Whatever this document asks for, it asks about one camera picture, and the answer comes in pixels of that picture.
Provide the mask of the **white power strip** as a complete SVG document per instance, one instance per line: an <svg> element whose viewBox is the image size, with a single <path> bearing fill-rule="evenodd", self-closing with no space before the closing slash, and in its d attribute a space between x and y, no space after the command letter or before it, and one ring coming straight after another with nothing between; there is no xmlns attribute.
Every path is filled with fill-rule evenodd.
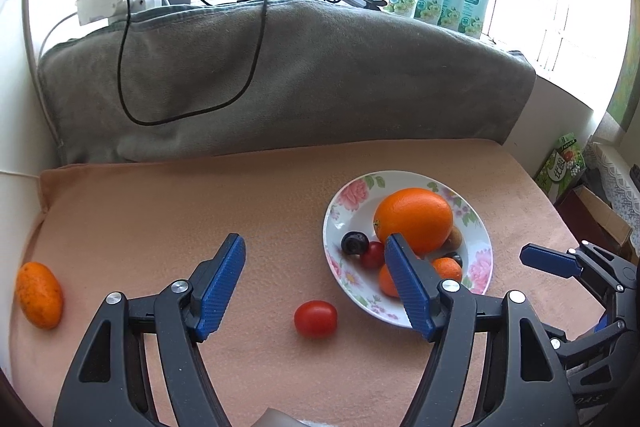
<svg viewBox="0 0 640 427"><path fill-rule="evenodd" d="M128 13L134 14L159 8L166 0L77 0L77 17L80 26L99 20L114 23L124 20Z"/></svg>

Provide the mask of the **small red cherry tomato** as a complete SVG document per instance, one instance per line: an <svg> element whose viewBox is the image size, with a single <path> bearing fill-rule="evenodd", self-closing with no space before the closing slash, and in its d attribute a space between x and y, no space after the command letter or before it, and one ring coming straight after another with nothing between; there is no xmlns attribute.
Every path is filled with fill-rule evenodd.
<svg viewBox="0 0 640 427"><path fill-rule="evenodd" d="M385 265L384 251L381 242L370 242L366 251L359 256L360 265L369 271L381 269Z"/></svg>

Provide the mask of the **peach table cloth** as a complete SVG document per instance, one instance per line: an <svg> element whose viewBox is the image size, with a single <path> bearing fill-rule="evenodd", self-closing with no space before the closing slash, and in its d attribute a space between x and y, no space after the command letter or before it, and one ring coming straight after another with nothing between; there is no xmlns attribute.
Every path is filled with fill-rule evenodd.
<svg viewBox="0 0 640 427"><path fill-rule="evenodd" d="M542 321L576 337L601 307L573 280L524 267L528 243L573 246L547 197L518 162L489 141L394 141L273 150L133 166L80 166L43 173L37 228L26 255L63 287L56 329L15 313L13 384L50 425L67 369L103 298L157 293L216 253L231 233L246 263L220 329L201 354L232 423L248 426L273 407L335 426L396 426L431 347L408 329L367 314L338 287L326 263L326 206L347 182L372 171L430 176L480 215L495 254L489 290L523 291ZM329 338L296 332L310 300L337 309Z"/></svg>

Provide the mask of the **dark purple grape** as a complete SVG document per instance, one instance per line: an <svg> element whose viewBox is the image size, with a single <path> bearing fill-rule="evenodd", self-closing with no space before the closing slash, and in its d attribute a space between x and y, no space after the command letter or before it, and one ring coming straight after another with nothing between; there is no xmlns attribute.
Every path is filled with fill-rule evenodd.
<svg viewBox="0 0 640 427"><path fill-rule="evenodd" d="M457 251L453 251L452 253L446 254L445 258L454 260L455 262L457 262L458 265L460 265L460 267L463 267L463 261L461 256L457 253Z"/></svg>
<svg viewBox="0 0 640 427"><path fill-rule="evenodd" d="M341 239L341 250L346 256L361 256L369 249L368 236L362 232L347 232Z"/></svg>

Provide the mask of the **grey blanket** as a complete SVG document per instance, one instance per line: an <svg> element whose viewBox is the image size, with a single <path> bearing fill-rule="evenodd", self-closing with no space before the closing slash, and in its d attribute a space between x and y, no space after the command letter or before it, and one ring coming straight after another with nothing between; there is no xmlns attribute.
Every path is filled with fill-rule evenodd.
<svg viewBox="0 0 640 427"><path fill-rule="evenodd" d="M319 0L171 5L50 49L65 164L396 139L506 141L536 72L457 32Z"/></svg>

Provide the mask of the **small tangerine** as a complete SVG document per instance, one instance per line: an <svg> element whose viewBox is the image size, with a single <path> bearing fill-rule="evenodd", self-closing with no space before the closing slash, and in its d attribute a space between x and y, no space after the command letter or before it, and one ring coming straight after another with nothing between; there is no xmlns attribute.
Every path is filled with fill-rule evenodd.
<svg viewBox="0 0 640 427"><path fill-rule="evenodd" d="M378 272L378 286L380 286L381 291L383 291L386 296L396 299L399 298L398 290L387 265L383 265L380 272Z"/></svg>
<svg viewBox="0 0 640 427"><path fill-rule="evenodd" d="M462 282L463 271L456 260L449 257L441 257L432 262L432 267L441 279Z"/></svg>

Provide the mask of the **large smooth orange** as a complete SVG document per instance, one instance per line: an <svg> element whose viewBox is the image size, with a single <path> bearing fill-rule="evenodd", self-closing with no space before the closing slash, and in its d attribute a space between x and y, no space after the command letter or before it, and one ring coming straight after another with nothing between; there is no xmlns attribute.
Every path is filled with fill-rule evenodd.
<svg viewBox="0 0 640 427"><path fill-rule="evenodd" d="M382 243L400 234L419 257L442 247L453 227L454 214L448 202L420 187L403 188L386 196L373 215L373 230Z"/></svg>

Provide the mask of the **green carton box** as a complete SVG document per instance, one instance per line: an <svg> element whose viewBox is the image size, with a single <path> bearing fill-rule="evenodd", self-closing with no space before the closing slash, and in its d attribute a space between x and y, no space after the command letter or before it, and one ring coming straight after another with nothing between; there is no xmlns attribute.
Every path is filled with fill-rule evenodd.
<svg viewBox="0 0 640 427"><path fill-rule="evenodd" d="M534 181L550 202L556 201L580 178L586 169L584 155L574 133L561 135L542 164Z"/></svg>

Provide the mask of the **red cardboard box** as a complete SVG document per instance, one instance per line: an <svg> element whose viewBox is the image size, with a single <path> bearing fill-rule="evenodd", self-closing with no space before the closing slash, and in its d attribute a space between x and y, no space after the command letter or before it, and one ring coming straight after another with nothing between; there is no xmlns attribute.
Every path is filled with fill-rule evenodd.
<svg viewBox="0 0 640 427"><path fill-rule="evenodd" d="M554 208L578 242L587 241L627 261L638 262L631 244L631 226L589 188L572 188L555 202Z"/></svg>

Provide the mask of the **stemmed brown longan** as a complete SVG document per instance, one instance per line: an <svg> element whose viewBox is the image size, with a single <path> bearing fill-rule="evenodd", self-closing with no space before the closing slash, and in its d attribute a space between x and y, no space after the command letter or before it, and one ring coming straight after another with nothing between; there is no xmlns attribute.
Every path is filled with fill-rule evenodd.
<svg viewBox="0 0 640 427"><path fill-rule="evenodd" d="M445 243L442 244L442 249L444 251L447 251L447 253L449 253L449 251L457 251L462 244L463 244L462 233L457 227L453 227Z"/></svg>

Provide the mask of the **large red tomato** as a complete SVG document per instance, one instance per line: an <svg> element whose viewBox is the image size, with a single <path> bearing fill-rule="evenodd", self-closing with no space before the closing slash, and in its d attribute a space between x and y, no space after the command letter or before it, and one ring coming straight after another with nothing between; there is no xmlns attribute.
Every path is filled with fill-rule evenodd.
<svg viewBox="0 0 640 427"><path fill-rule="evenodd" d="M305 338L329 338L337 330L337 309L323 300L307 301L296 309L294 327Z"/></svg>

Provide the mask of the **floral white plate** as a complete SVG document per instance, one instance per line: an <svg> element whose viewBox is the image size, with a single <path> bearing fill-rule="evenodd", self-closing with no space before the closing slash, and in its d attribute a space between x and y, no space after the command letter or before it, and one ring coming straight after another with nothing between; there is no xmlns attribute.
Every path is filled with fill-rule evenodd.
<svg viewBox="0 0 640 427"><path fill-rule="evenodd" d="M322 225L322 242L326 262L347 297L372 317L390 325L408 329L411 324L399 299L386 296L378 286L378 272L363 269L357 256L346 256L341 239L350 231L377 239L373 215L382 200L403 188L426 188L445 199L454 214L454 226L463 235L457 250L463 261L461 285L477 295L488 291L494 269L494 253L488 231L480 215L458 192L422 174L386 170L364 174L347 183L329 203ZM442 248L427 254L428 260L444 257Z"/></svg>

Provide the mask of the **speckled rough orange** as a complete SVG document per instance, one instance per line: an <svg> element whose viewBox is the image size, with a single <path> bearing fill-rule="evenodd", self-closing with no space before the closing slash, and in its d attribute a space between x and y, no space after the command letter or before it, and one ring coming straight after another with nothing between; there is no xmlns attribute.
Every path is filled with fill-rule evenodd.
<svg viewBox="0 0 640 427"><path fill-rule="evenodd" d="M21 266L15 282L15 297L26 319L38 329L55 329L64 307L62 286L52 271L31 261Z"/></svg>

